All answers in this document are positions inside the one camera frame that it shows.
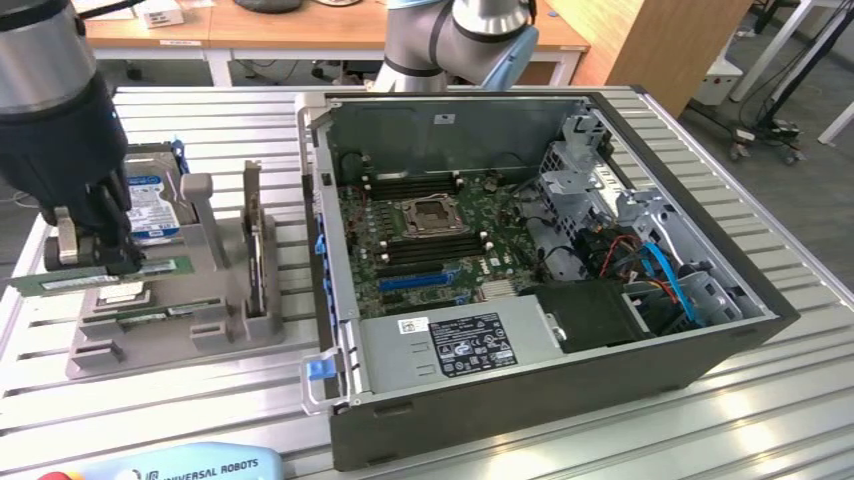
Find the motherboard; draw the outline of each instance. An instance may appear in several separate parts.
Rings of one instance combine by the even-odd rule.
[[[497,171],[339,187],[362,318],[513,296],[545,267]]]

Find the power supply label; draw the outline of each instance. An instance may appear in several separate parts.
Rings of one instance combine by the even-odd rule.
[[[434,322],[430,336],[446,377],[518,363],[498,313]]]

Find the red cable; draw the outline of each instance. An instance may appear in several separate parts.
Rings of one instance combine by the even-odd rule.
[[[600,278],[605,277],[605,270],[609,268],[609,263],[612,263],[612,255],[614,255],[614,248],[621,240],[625,238],[630,238],[634,240],[633,235],[620,235],[614,241],[612,242],[612,248],[609,248],[609,255],[605,257],[605,263],[602,264],[602,270],[600,270]]]
[[[680,299],[677,298],[677,294],[673,293],[673,289],[668,286],[668,284],[665,282],[662,282],[661,280],[648,280],[648,282],[653,282],[656,285],[658,285],[660,287],[662,287],[662,290],[665,290],[665,293],[668,294],[668,296],[670,297],[670,301],[676,304],[680,303]]]

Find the white sticker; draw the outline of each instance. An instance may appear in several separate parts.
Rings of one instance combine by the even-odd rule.
[[[401,335],[415,332],[426,332],[430,319],[427,317],[407,318],[406,320],[398,320],[398,328],[401,329]]]
[[[151,262],[143,265],[143,268],[139,269],[139,274],[149,275],[151,273],[163,273],[171,272],[178,269],[178,264],[175,260],[161,260],[157,262]]]
[[[119,323],[126,327],[131,325],[142,325],[158,320],[166,320],[166,313],[150,313],[149,315],[141,315],[139,317],[125,318],[119,320]]]
[[[143,175],[129,178],[131,190],[133,235],[142,245],[163,243],[163,238],[178,235],[181,224],[175,208],[169,200],[161,197],[166,190],[163,179],[158,175]]]
[[[167,313],[170,314],[170,317],[178,317],[178,316],[187,315],[189,313],[195,312],[201,308],[205,308],[205,307],[207,307],[210,305],[217,305],[217,304],[219,304],[219,301],[217,301],[217,302],[191,303],[190,305],[182,305],[181,307],[169,308],[167,309]]]
[[[61,288],[81,287],[85,285],[98,285],[101,283],[115,282],[119,277],[110,275],[95,275],[93,277],[71,278],[69,280],[57,280],[55,282],[45,282],[42,288],[46,290],[58,290]]]
[[[102,287],[98,292],[98,299],[107,303],[125,302],[130,297],[131,300],[143,293],[143,282],[125,283]]]
[[[454,113],[441,113],[435,117],[433,117],[434,125],[454,125],[454,120],[457,120],[457,114]]]
[[[169,45],[170,47],[201,47],[202,42],[199,40],[161,40],[161,45]]]

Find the barcode sticker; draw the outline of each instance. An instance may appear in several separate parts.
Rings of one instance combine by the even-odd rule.
[[[427,317],[407,318],[398,320],[398,328],[401,329],[401,335],[407,333],[426,332],[430,319]]]
[[[158,175],[143,175],[129,178],[131,190],[133,235],[142,245],[162,243],[163,237],[178,235],[181,224],[175,208],[161,195],[166,189],[163,179]]]
[[[201,47],[202,42],[199,40],[161,40],[161,45],[170,47]]]

